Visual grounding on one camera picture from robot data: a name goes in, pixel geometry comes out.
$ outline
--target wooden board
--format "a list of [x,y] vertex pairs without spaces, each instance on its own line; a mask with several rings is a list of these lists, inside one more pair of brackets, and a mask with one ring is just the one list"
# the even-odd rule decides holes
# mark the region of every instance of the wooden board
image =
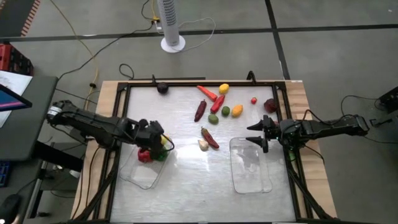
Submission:
[[[248,80],[200,80],[201,82],[226,82],[226,83],[231,83],[231,82],[251,82]],[[101,88],[101,93],[99,94],[99,99],[98,99],[98,105],[96,109],[96,113],[101,114],[103,116],[112,116],[113,112],[113,106],[114,106],[114,101],[116,97],[116,90],[118,83],[121,81],[105,81],[103,82],[102,88]],[[129,81],[130,83],[150,83],[151,81]],[[173,81],[173,82],[195,82],[195,81]],[[260,80],[260,82],[280,82],[279,80]],[[304,116],[305,110],[309,109],[308,106],[308,100],[307,96],[305,94],[305,89],[304,85],[301,81],[286,81],[286,88],[287,88],[287,94],[289,97],[289,104],[290,104],[290,110],[292,112],[293,119],[302,119]],[[123,106],[123,101],[119,104],[120,110],[121,107]],[[317,141],[311,141],[308,143],[310,147],[313,149],[319,150],[319,146]],[[75,197],[75,203],[73,204],[73,209],[72,209],[72,214],[75,212],[76,208],[78,207],[76,216],[78,216],[83,209],[85,208],[86,205],[86,197],[87,197],[87,192],[88,192],[88,171],[90,168],[90,162],[93,159],[93,154],[96,151],[98,147],[98,144],[95,141],[89,142],[87,151],[86,151],[86,157],[85,157],[85,163],[84,163],[84,169],[83,169],[83,187],[81,188],[81,200],[80,200],[80,206],[78,207],[78,202],[80,198],[80,183],[76,192],[76,197]],[[307,187],[309,191],[312,193],[314,196],[315,200],[325,209],[325,211],[335,217],[336,216],[336,210],[335,206],[333,203],[333,199],[331,196],[330,188],[329,188],[329,183],[328,179],[326,176],[326,171],[325,167],[323,165],[322,160],[311,150],[309,149],[301,149],[300,151],[301,156],[302,156],[302,163],[303,163],[303,168],[305,171],[305,178],[307,181]],[[104,160],[104,150],[99,150],[96,153],[96,156],[93,161],[93,166],[92,166],[92,171],[91,171],[91,180],[90,180],[90,191],[89,191],[89,197],[88,201],[91,200],[91,198],[94,196],[96,191],[98,190],[98,184],[100,182],[100,175],[101,175],[101,169],[103,166],[103,160]],[[109,161],[109,167],[111,167],[113,164],[113,160],[111,159]],[[300,194],[299,191],[299,204],[300,204],[300,211],[302,217],[306,217],[305,214],[305,207],[303,205],[303,198]],[[108,202],[108,191],[103,195],[103,200],[101,203],[101,209],[99,213],[100,218],[105,217],[105,212],[106,212],[106,203]]]

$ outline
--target carrot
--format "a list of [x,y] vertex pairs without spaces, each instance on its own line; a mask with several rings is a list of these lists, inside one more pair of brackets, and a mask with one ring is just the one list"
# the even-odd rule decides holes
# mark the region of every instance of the carrot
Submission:
[[213,102],[217,100],[217,95],[210,92],[209,90],[207,90],[205,87],[203,86],[197,86],[198,89],[204,93],[208,98],[210,98]]

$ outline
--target laptop screen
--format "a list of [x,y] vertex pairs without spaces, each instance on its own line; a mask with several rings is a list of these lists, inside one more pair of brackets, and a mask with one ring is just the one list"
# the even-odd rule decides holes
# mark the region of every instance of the laptop screen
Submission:
[[0,88],[0,111],[17,110],[32,106],[30,102],[27,101],[24,103],[24,101],[26,100],[11,90],[6,89],[6,87],[2,86]]

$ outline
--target toy fruit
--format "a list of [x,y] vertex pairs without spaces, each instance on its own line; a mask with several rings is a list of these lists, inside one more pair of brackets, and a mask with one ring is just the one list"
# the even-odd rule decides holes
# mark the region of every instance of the toy fruit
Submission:
[[146,149],[139,149],[138,150],[138,160],[141,162],[152,162],[153,160],[150,158],[150,151]]
[[223,116],[228,116],[230,111],[231,111],[231,110],[230,110],[229,107],[224,106],[223,109],[221,110],[221,114],[222,114]]
[[157,84],[157,91],[161,94],[166,94],[169,90],[169,85],[167,83],[161,82]]
[[268,113],[273,113],[276,111],[276,104],[274,99],[268,99],[265,103],[264,103],[264,108],[266,109],[266,111]]
[[253,98],[251,98],[251,104],[256,104],[257,103],[257,98],[256,97],[253,97]]
[[219,87],[219,91],[221,94],[226,94],[229,90],[229,85],[228,84],[222,84]]
[[241,115],[243,112],[243,105],[236,105],[233,109],[232,109],[232,117],[236,118],[239,115]]
[[164,137],[163,135],[161,135],[160,137],[162,138],[162,140],[160,141],[160,143],[162,144],[162,145],[165,145],[166,143],[167,143],[167,139],[166,138],[168,138],[170,141],[172,140],[170,137],[168,137],[167,135],[165,135],[166,137]]
[[211,124],[218,124],[218,118],[217,118],[217,116],[214,115],[214,114],[209,115],[209,122],[210,122]]
[[202,151],[207,151],[207,149],[209,148],[209,143],[206,142],[205,140],[198,140],[199,143],[199,148]]

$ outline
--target red chili pepper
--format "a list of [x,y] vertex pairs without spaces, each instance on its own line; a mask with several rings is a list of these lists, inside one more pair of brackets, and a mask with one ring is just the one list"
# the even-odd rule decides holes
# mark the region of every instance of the red chili pepper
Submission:
[[217,113],[218,109],[224,103],[224,99],[225,99],[225,95],[222,95],[219,98],[217,98],[217,100],[214,102],[213,106],[210,108],[211,113]]
[[138,160],[141,162],[152,162],[153,160],[150,158],[150,151],[145,149],[138,150]]
[[198,106],[197,109],[197,113],[195,114],[195,122],[198,122],[200,120],[200,118],[203,116],[203,114],[205,113],[205,109],[206,109],[207,103],[205,100],[202,100]]
[[213,102],[217,100],[217,95],[210,92],[209,90],[207,90],[205,87],[203,86],[197,86],[197,88],[204,93],[208,98],[210,98]]
[[213,139],[209,131],[207,131],[206,128],[201,127],[201,135],[205,138],[206,142],[209,143],[209,145],[215,149],[218,149],[220,146],[217,144],[217,142]]

